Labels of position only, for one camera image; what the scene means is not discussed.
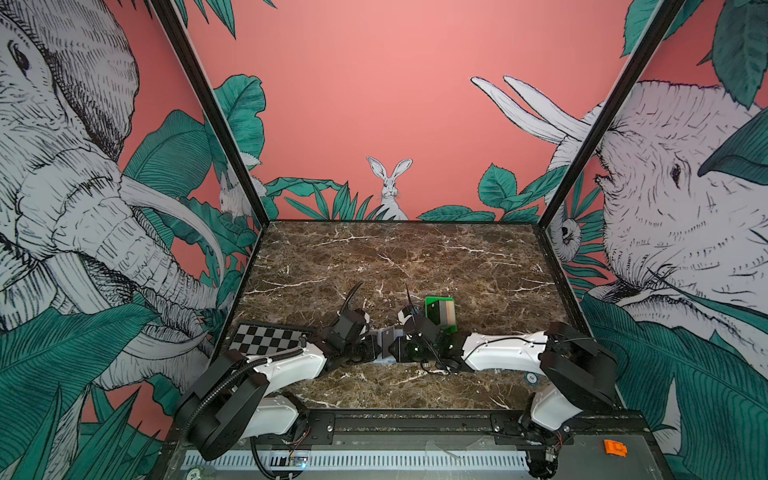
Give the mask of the blue leather card holder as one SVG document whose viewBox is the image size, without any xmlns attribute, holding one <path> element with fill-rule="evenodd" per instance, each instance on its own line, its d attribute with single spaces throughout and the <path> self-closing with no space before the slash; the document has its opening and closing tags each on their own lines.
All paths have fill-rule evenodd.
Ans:
<svg viewBox="0 0 768 480">
<path fill-rule="evenodd" d="M 363 360 L 372 363 L 396 363 L 395 356 L 390 352 L 390 347 L 395 340 L 402 337 L 404 331 L 394 326 L 376 329 L 367 332 L 361 345 L 363 346 Z"/>
</svg>

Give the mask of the green plastic card tray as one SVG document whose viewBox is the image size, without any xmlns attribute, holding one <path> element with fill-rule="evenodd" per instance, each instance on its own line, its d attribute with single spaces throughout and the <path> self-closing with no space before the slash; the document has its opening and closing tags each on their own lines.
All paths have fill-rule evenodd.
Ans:
<svg viewBox="0 0 768 480">
<path fill-rule="evenodd" d="M 455 301 L 449 297 L 427 296 L 425 298 L 426 316 L 448 334 L 458 331 Z"/>
</svg>

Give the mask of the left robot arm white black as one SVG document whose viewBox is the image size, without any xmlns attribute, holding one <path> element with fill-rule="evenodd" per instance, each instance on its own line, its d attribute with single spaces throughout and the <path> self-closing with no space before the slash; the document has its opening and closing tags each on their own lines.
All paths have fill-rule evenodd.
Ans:
<svg viewBox="0 0 768 480">
<path fill-rule="evenodd" d="M 299 417 L 299 405 L 269 395 L 353 360 L 375 359 L 381 348 L 369 327 L 364 310 L 345 307 L 331 326 L 301 338 L 294 348 L 251 357 L 237 349 L 225 352 L 177 401 L 174 420 L 182 438 L 211 461 L 257 434 L 259 411 L 267 419 L 268 434 L 288 432 Z"/>
</svg>

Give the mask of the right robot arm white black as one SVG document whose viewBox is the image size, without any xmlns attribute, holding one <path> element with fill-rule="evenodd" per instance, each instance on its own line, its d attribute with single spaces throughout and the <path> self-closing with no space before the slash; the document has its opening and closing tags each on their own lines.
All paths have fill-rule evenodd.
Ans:
<svg viewBox="0 0 768 480">
<path fill-rule="evenodd" d="M 564 437 L 564 428 L 583 412 L 610 413 L 617 407 L 618 361 L 594 338 L 553 322 L 545 331 L 512 335 L 447 333 L 421 315 L 405 318 L 403 332 L 383 348 L 398 363 L 424 363 L 449 374 L 486 370 L 519 371 L 548 379 L 530 398 L 517 425 L 504 435 L 539 444 Z"/>
</svg>

